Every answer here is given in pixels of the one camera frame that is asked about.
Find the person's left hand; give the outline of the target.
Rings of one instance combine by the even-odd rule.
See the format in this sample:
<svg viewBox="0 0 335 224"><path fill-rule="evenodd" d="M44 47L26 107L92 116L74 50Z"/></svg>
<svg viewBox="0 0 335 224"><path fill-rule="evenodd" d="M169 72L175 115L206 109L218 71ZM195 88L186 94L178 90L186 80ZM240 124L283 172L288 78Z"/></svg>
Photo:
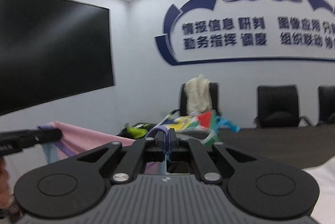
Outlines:
<svg viewBox="0 0 335 224"><path fill-rule="evenodd" d="M0 204L1 209L8 206L10 203L10 186L9 186L9 173L6 169L6 162L3 158L1 158L0 164Z"/></svg>

